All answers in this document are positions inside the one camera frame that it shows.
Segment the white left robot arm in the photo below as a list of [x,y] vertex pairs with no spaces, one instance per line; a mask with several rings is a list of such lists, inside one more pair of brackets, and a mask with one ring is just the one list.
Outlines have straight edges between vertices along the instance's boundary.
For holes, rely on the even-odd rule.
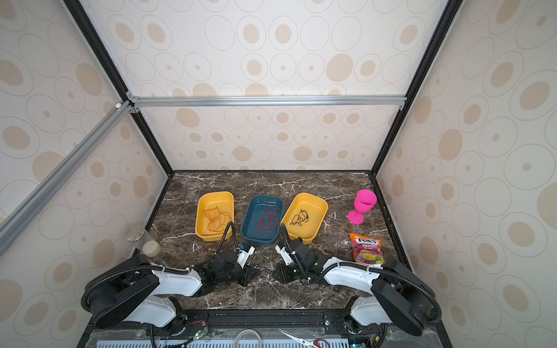
[[176,297],[203,297],[226,284],[246,287],[259,274],[247,264],[254,252],[253,246],[242,244],[183,270],[155,265],[137,254],[90,281],[81,307],[91,313],[98,329],[136,322],[175,336],[187,326],[187,315]]

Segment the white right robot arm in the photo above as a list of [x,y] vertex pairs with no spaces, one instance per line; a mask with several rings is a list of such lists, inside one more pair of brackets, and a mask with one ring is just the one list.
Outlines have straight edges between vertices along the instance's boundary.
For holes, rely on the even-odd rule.
[[340,325],[358,333],[371,324],[394,324],[421,336],[427,323],[438,323],[442,310],[434,291],[397,260],[366,265],[311,251],[301,239],[275,246],[282,262],[273,277],[281,284],[305,280],[309,284],[348,287],[367,293],[352,297]]

